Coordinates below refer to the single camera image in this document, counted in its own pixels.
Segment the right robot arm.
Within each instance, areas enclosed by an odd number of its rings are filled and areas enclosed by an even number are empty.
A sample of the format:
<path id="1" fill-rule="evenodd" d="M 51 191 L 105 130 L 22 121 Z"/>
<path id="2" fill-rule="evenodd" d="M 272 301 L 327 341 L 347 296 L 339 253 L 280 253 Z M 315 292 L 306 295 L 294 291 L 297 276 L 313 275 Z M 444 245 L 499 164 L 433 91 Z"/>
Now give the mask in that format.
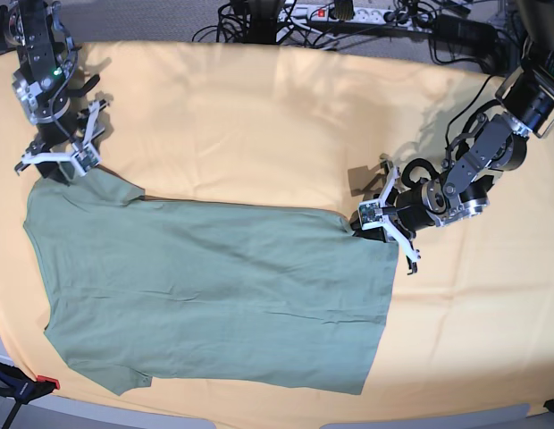
<path id="1" fill-rule="evenodd" d="M 27 120 L 37 127 L 14 170 L 21 173 L 33 165 L 43 178 L 67 185 L 99 166 L 96 139 L 105 133 L 99 115 L 108 103 L 95 99 L 84 109 L 72 107 L 100 77 L 70 87 L 80 47 L 61 21 L 61 8 L 58 1 L 13 1 L 1 8 L 0 35 L 16 49 L 20 67 L 13 73 L 13 92 Z"/>

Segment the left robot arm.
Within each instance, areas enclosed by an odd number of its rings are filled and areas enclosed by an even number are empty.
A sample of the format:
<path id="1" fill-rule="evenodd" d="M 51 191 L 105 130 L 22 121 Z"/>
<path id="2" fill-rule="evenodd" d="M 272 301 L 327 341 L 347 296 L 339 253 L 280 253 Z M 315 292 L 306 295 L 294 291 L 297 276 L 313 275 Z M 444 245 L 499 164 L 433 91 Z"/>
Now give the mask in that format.
<path id="1" fill-rule="evenodd" d="M 410 242 L 422 229 L 480 214 L 494 183 L 490 172 L 518 168 L 529 136 L 541 137 L 554 124 L 554 1 L 516 7 L 527 32 L 519 67 L 447 142 L 440 172 L 423 158 L 387 171 L 382 193 L 357 210 L 355 236 Z"/>

